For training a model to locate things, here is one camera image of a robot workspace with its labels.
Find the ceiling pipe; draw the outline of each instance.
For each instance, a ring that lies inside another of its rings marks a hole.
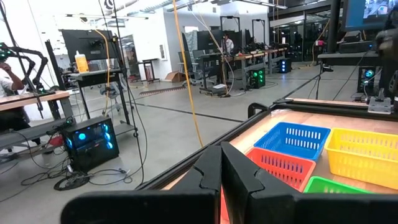
[[[164,1],[164,2],[162,2],[162,3],[160,3],[160,4],[157,4],[157,5],[155,5],[155,6],[151,6],[151,7],[147,7],[147,8],[145,8],[145,9],[142,9],[141,12],[146,12],[146,13],[148,13],[148,12],[153,12],[153,11],[155,11],[156,9],[163,8],[163,7],[168,6],[169,4],[172,4],[172,3],[173,3],[172,0],[167,0],[167,1]]]
[[[251,3],[251,4],[258,4],[260,6],[268,6],[268,7],[275,7],[278,9],[287,9],[287,6],[279,5],[279,4],[273,4],[273,3],[268,3],[268,2],[263,2],[259,0],[235,0],[235,1],[241,1],[241,2],[246,2],[246,3]]]
[[[196,0],[196,1],[190,1],[184,4],[181,4],[179,6],[177,6],[177,10],[179,9],[183,9],[185,7],[189,7],[189,6],[193,6],[194,4],[199,4],[199,3],[204,3],[207,2],[208,0]],[[173,12],[174,8],[168,9],[167,12]]]

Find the yellow plastic basket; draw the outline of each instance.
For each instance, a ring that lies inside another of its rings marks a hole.
[[[333,128],[325,144],[330,172],[398,190],[398,136]]]

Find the bottle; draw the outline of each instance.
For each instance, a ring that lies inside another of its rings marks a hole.
[[[79,73],[89,72],[86,55],[80,54],[79,51],[77,50],[75,55],[75,60]]]

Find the wooden board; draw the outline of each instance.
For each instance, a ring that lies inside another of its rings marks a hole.
[[[32,96],[33,96],[33,93],[26,93],[26,94],[22,94],[22,95],[2,97],[2,98],[0,98],[0,102],[5,103],[5,104],[0,105],[0,111],[9,110],[9,109],[18,108],[21,106],[26,106],[26,105],[31,105],[31,104],[37,103],[36,98],[21,100],[21,101],[17,101],[17,102],[13,102],[13,103],[6,103],[8,101],[30,98]],[[67,98],[67,97],[69,97],[69,92],[57,91],[55,94],[40,97],[40,100],[42,102],[45,102],[45,101],[57,100],[57,99]]]

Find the plastic basket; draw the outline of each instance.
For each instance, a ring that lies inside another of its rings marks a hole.
[[[311,177],[304,193],[371,194],[372,192],[325,179],[323,177]]]
[[[300,192],[303,192],[316,166],[314,161],[308,159],[259,148],[251,149],[246,156],[257,166]],[[221,192],[221,200],[221,217],[228,220],[223,192]]]
[[[328,128],[280,122],[254,147],[317,161],[330,133]]]
[[[333,128],[325,148],[332,174],[398,190],[398,136]]]

